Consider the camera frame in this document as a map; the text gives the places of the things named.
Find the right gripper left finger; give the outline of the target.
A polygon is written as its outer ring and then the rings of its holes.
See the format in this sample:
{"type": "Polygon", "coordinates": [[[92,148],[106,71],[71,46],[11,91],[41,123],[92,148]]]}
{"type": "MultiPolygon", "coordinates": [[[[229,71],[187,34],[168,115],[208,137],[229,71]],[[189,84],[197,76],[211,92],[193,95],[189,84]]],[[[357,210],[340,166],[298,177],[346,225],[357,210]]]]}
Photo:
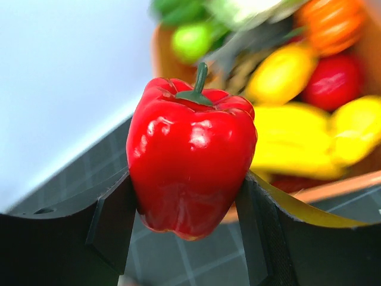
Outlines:
{"type": "Polygon", "coordinates": [[[119,173],[35,212],[1,215],[2,285],[117,285],[135,219],[119,173]]]}

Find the red bell pepper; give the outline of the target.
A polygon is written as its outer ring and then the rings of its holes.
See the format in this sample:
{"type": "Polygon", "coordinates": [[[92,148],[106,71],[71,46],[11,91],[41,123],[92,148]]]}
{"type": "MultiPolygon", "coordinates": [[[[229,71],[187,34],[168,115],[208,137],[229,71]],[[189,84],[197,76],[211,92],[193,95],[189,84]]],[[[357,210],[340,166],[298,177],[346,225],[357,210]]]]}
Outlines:
{"type": "Polygon", "coordinates": [[[145,226],[194,241],[217,227],[254,157],[254,108],[246,99],[196,83],[152,79],[133,114],[127,164],[145,226]]]}

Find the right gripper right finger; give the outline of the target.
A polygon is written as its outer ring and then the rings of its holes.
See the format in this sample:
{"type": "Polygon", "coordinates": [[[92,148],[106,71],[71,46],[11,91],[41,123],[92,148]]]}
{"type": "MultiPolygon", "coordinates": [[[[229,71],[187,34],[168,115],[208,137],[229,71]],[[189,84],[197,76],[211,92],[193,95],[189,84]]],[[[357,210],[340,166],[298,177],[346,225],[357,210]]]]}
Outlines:
{"type": "Polygon", "coordinates": [[[251,285],[379,285],[380,224],[324,212],[248,173],[236,198],[251,285]]]}

